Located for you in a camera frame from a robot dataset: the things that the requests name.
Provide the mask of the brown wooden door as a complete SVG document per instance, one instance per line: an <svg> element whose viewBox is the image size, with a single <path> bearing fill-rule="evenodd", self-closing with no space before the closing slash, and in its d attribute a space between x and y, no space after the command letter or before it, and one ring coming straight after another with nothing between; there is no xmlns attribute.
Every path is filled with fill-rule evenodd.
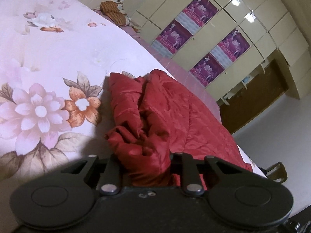
<svg viewBox="0 0 311 233"><path fill-rule="evenodd" d="M246 87L220 106L223 126L233 134L251 122L288 90L288 84L274 59Z"/></svg>

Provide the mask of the orange brown folded cloth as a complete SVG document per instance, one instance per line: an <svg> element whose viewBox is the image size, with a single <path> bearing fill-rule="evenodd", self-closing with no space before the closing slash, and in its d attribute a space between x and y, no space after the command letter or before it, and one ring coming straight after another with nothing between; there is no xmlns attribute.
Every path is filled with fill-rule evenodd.
<svg viewBox="0 0 311 233"><path fill-rule="evenodd" d="M123 9L123 2L105 1L100 4L100 11L120 27L127 26L128 20Z"/></svg>

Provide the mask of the lower left purple calendar poster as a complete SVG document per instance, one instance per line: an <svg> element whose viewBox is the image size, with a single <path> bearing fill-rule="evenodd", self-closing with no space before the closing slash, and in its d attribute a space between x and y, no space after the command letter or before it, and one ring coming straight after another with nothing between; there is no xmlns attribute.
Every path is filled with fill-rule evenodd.
<svg viewBox="0 0 311 233"><path fill-rule="evenodd" d="M174 55L191 37L191 32L174 19L156 37L155 43L160 44L169 55Z"/></svg>

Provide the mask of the red puffer jacket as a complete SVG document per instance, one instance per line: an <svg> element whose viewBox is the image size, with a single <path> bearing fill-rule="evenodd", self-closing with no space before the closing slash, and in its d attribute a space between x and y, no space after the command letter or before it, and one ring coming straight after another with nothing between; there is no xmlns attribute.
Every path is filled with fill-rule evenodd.
<svg viewBox="0 0 311 233"><path fill-rule="evenodd" d="M229 131L191 91L161 70L145 77L109 77L115 127L107 135L131 186L178 186L172 153L202 160L216 156L246 170Z"/></svg>

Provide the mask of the white floral bed sheet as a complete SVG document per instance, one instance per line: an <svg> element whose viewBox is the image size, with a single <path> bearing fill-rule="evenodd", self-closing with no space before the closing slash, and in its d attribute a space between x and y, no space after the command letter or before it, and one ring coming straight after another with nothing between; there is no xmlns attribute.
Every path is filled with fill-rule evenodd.
<svg viewBox="0 0 311 233"><path fill-rule="evenodd" d="M109 75L161 70L145 48L78 0L1 0L1 232L13 190L89 154L114 127Z"/></svg>

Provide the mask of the purple calendar poster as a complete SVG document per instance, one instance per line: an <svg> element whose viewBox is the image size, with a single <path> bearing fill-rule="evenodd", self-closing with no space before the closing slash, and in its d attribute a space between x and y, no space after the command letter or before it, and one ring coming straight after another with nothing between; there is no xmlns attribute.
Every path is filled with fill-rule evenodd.
<svg viewBox="0 0 311 233"><path fill-rule="evenodd" d="M210 53L208 53L191 68L190 73L206 87L223 71L224 68Z"/></svg>
<svg viewBox="0 0 311 233"><path fill-rule="evenodd" d="M182 12L197 26L202 27L219 9L210 0L193 0Z"/></svg>
<svg viewBox="0 0 311 233"><path fill-rule="evenodd" d="M160 44L169 55L174 55L191 37L191 32L174 19L156 37L155 43Z"/></svg>
<svg viewBox="0 0 311 233"><path fill-rule="evenodd" d="M250 44L237 28L232 30L217 46L232 62L235 62L250 48Z"/></svg>

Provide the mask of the upper right purple calendar poster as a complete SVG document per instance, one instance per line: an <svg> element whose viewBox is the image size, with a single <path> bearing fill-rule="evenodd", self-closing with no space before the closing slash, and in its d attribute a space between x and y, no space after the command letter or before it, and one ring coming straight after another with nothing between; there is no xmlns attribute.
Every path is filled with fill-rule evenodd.
<svg viewBox="0 0 311 233"><path fill-rule="evenodd" d="M235 62L250 48L250 44L237 28L232 30L217 46L232 62Z"/></svg>

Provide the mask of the cream corner shelf unit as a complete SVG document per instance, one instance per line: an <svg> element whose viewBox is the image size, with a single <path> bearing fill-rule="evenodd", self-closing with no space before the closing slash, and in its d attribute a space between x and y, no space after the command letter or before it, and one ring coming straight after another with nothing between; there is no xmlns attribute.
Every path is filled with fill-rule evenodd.
<svg viewBox="0 0 311 233"><path fill-rule="evenodd" d="M250 74L248 74L240 83L238 83L233 89L231 89L221 99L217 100L218 106L223 104L229 105L229 99L237 95L241 90L247 90L248 84L259 74L264 74L266 67L269 65L268 59L265 59L258 65Z"/></svg>

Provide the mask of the cream wardrobe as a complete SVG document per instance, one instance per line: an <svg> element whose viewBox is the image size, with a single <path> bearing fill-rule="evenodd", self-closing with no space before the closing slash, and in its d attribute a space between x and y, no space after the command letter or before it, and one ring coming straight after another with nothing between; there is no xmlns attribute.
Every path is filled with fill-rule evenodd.
<svg viewBox="0 0 311 233"><path fill-rule="evenodd" d="M193 0L145 0L132 18L141 27L141 36L162 56L189 71L210 53L224 71L206 91L221 99L265 59L279 57L295 97L310 92L310 41L305 39L284 0L210 0L218 9L199 27L182 11ZM183 25L192 37L174 55L155 39L173 21ZM218 47L237 28L250 44L235 62Z"/></svg>

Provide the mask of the lower right purple calendar poster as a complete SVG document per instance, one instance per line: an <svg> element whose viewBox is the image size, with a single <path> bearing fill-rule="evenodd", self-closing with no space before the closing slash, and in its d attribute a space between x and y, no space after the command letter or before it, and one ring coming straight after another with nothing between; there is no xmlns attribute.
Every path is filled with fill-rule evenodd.
<svg viewBox="0 0 311 233"><path fill-rule="evenodd" d="M206 87L223 71L224 68L210 53L208 53L191 68L190 73Z"/></svg>

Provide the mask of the wooden chair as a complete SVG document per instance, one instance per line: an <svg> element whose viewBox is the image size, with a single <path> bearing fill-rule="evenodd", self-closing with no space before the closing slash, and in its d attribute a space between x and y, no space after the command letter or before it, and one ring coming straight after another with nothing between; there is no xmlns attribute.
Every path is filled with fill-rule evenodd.
<svg viewBox="0 0 311 233"><path fill-rule="evenodd" d="M267 169L259 168L270 180L277 183L284 183L288 180L287 171L282 162L277 162Z"/></svg>

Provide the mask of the upper left purple calendar poster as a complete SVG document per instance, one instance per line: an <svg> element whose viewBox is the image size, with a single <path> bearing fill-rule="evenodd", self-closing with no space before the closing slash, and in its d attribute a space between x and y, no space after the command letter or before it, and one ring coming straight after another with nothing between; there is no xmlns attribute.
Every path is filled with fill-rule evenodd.
<svg viewBox="0 0 311 233"><path fill-rule="evenodd" d="M219 9L210 0L193 0L182 12L197 26L202 27Z"/></svg>

